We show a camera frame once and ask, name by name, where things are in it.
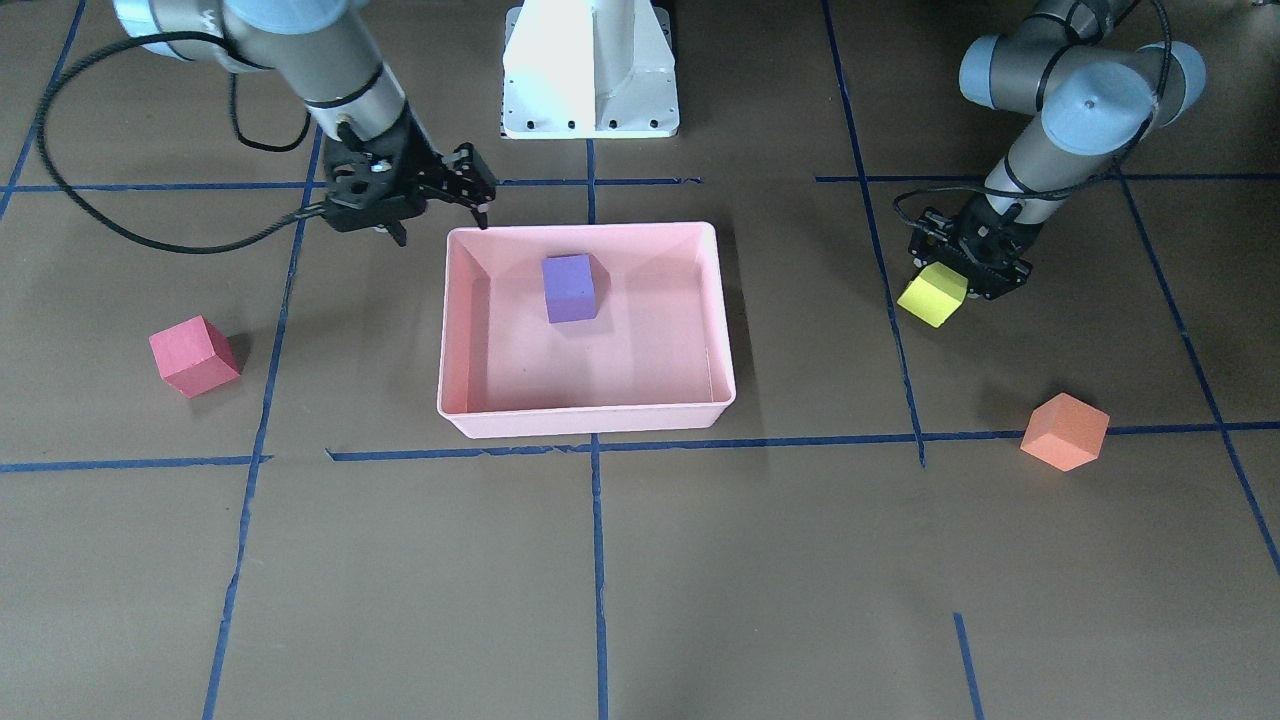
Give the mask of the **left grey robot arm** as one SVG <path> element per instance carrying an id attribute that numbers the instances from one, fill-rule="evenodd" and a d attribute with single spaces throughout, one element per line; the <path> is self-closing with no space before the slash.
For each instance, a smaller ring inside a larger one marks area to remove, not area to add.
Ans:
<path id="1" fill-rule="evenodd" d="M 950 269 L 968 297 L 1023 287 L 1025 254 L 1053 214 L 1196 105 L 1206 60 L 1169 26 L 1134 51 L 1105 46 L 1125 12 L 1121 1 L 1038 1 L 1014 32 L 969 46 L 957 72 L 963 96 L 1029 124 L 957 214 L 929 208 L 910 220 L 919 268 Z"/>

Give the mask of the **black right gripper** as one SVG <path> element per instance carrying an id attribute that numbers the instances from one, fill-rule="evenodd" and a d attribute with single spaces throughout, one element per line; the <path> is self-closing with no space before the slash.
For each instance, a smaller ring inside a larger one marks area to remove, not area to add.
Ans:
<path id="1" fill-rule="evenodd" d="M 383 227 L 404 249 L 408 234 L 401 222 L 424 214 L 429 199 L 467 208 L 480 231 L 490 227 L 498 179 L 474 143 L 440 155 L 408 106 L 375 137 L 361 138 L 348 118 L 335 132 L 323 145 L 320 211 L 334 231 Z"/>

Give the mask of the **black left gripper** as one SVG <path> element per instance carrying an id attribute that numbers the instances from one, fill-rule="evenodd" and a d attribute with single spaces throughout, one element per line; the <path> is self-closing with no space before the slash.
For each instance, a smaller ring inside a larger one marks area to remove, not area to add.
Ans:
<path id="1" fill-rule="evenodd" d="M 955 217 L 927 208 L 915 220 L 908 251 L 923 268 L 941 264 L 966 283 L 970 297 L 995 300 L 1021 288 L 1033 265 L 1021 255 L 1033 245 L 1033 225 L 1018 220 L 1023 201 L 1005 211 L 975 195 Z"/>

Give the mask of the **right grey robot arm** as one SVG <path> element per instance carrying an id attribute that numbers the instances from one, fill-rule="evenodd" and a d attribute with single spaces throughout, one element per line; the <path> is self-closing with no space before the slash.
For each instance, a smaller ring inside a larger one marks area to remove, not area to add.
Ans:
<path id="1" fill-rule="evenodd" d="M 497 178 L 471 143 L 438 151 L 360 15 L 357 1 L 118 1 L 123 29 L 152 53 L 275 70 L 324 133 L 324 200 L 338 232 L 378 228 L 398 245 L 431 201 L 486 229 Z"/>

